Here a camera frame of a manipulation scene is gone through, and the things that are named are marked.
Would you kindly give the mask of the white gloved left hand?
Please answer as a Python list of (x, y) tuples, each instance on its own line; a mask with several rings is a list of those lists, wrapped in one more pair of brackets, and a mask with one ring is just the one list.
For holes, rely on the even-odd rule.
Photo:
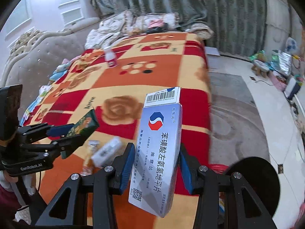
[[(25, 175), (21, 177), (29, 195), (36, 192), (36, 174)], [(13, 191), (12, 185), (18, 181), (17, 177), (11, 177), (6, 171), (1, 171), (1, 186), (9, 192)]]

